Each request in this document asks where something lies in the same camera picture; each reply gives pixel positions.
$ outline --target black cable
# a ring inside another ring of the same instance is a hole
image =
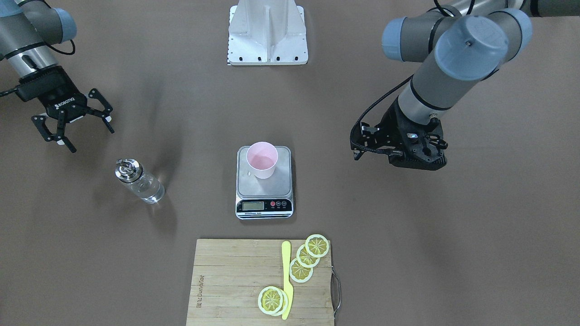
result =
[[[12,93],[16,93],[18,91],[17,88],[13,88],[13,89],[9,89],[9,90],[5,90],[3,92],[0,92],[0,97],[2,96],[6,96],[8,94],[12,94]]]
[[[439,4],[439,1],[437,0],[433,0],[433,2],[435,3],[435,7],[437,7],[437,9],[439,9],[439,11],[441,12],[441,14],[445,17],[451,17],[451,15],[449,15],[445,9],[443,9],[443,7],[441,7],[441,5]]]
[[[74,45],[74,41],[73,41],[73,40],[71,40],[71,44],[73,45],[73,46],[72,46],[72,51],[71,51],[71,52],[63,52],[63,51],[61,51],[61,50],[55,49],[55,48],[54,48],[52,45],[50,45],[50,44],[48,44],[48,43],[47,43],[46,45],[47,45],[49,48],[51,48],[53,51],[55,51],[55,52],[57,52],[57,53],[60,53],[61,55],[72,56],[72,55],[73,55],[73,54],[74,54],[74,53],[77,51],[77,46],[76,46],[76,45]]]
[[[357,127],[360,126],[361,121],[363,120],[364,116],[369,113],[369,111],[371,111],[377,104],[379,104],[382,100],[384,100],[385,98],[387,98],[389,95],[391,95],[392,93],[394,93],[396,90],[398,90],[399,88],[403,87],[403,85],[405,85],[406,83],[408,83],[411,78],[413,78],[413,75],[410,75],[409,78],[405,79],[403,82],[401,82],[400,84],[398,84],[397,86],[395,86],[393,89],[391,89],[390,91],[386,92],[383,96],[381,96],[376,102],[372,103],[371,106],[368,107],[368,109],[366,109],[364,111],[364,113],[361,115],[361,117],[357,120],[357,122],[354,124],[353,128],[350,130],[350,144],[356,146],[357,148],[360,148],[364,151],[369,151],[371,153],[377,153],[377,150],[374,150],[370,147],[366,147],[366,146],[362,146],[360,144],[357,144],[353,141],[353,136],[354,133],[357,129]]]
[[[475,6],[475,0],[472,0],[471,3],[469,3],[469,9],[467,10],[466,15],[471,14],[471,12],[473,11],[473,7]]]

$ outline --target metal bottle lid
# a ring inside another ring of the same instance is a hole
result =
[[[143,174],[143,167],[132,158],[117,160],[115,175],[125,183],[132,183]]]

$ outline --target blue joint cap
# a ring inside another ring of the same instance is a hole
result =
[[[461,17],[437,41],[435,61],[452,78],[482,79],[503,62],[508,42],[505,32],[490,19]]]
[[[77,24],[75,24],[74,19],[71,14],[63,9],[55,8],[57,14],[59,14],[60,24],[63,26],[63,39],[60,43],[70,41],[75,36],[77,36]]]
[[[520,45],[520,49],[516,53],[516,56],[517,56],[528,45],[528,43],[532,39],[532,34],[534,33],[534,29],[532,28],[532,20],[523,11],[518,10],[518,9],[506,8],[506,9],[502,9],[500,11],[510,14],[517,21],[517,23],[520,25],[521,45]]]
[[[14,16],[22,13],[22,9],[14,2],[14,0],[0,0],[0,18]]]
[[[404,61],[401,57],[401,30],[406,17],[391,20],[383,32],[383,52],[389,59]]]

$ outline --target brown table surface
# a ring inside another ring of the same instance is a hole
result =
[[[338,326],[580,324],[578,17],[533,19],[528,48],[443,118],[449,163],[427,172],[355,162],[348,135],[419,67],[384,56],[385,25],[430,1],[298,1],[310,61],[293,67],[226,65],[236,1],[50,4],[78,24],[57,58],[116,132],[77,121],[71,154],[30,122],[38,101],[0,99],[3,326],[182,326],[198,238],[311,233],[333,244]],[[5,60],[0,75],[17,84]],[[261,140],[292,150],[296,212],[240,222],[236,152]],[[165,184],[158,205],[115,179],[121,157]]]

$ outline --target wooden cutting board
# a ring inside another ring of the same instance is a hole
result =
[[[305,283],[294,286],[287,320],[258,308],[269,285],[283,288],[283,240],[198,239],[195,249],[187,326],[333,326],[330,251]],[[304,240],[290,240],[292,259]]]

